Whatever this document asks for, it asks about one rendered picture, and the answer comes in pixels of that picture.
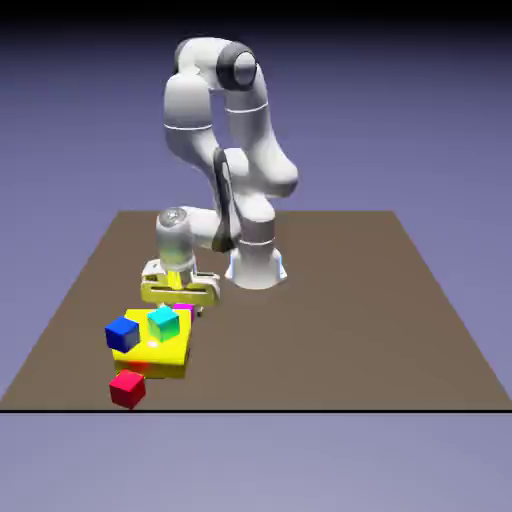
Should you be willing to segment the small cyan cube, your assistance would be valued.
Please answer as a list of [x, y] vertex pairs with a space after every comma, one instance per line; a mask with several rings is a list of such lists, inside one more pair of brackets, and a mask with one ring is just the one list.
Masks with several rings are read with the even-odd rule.
[[169, 306], [161, 306], [147, 315], [150, 335], [163, 343], [180, 333], [179, 315]]

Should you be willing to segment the large yellow box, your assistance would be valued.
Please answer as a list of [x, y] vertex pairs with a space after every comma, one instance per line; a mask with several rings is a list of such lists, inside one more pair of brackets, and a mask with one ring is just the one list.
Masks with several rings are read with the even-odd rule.
[[140, 342], [128, 353], [111, 350], [116, 370], [130, 370], [146, 378], [184, 378], [189, 356], [192, 323], [189, 313], [176, 312], [180, 319], [180, 333], [165, 341], [158, 342], [148, 330], [147, 315], [156, 310], [132, 308], [123, 316], [139, 324]]

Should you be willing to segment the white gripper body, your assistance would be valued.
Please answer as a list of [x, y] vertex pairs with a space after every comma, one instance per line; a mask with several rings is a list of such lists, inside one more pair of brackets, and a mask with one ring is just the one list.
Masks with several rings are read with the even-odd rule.
[[210, 307], [215, 305], [219, 298], [220, 288], [215, 280], [193, 281], [182, 289], [154, 281], [145, 280], [141, 283], [141, 299], [151, 304], [185, 303]]

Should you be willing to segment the small blue cube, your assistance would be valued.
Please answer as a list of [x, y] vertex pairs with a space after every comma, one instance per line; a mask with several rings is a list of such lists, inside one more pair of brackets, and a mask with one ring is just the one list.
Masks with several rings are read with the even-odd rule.
[[125, 316], [112, 321], [104, 331], [107, 346], [121, 353], [128, 353], [140, 342], [139, 324]]

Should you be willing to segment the small red cube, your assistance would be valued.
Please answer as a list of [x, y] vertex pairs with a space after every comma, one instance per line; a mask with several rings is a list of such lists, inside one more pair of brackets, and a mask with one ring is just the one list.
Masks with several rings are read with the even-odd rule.
[[109, 383], [113, 404], [133, 409], [146, 395], [144, 376], [123, 369]]

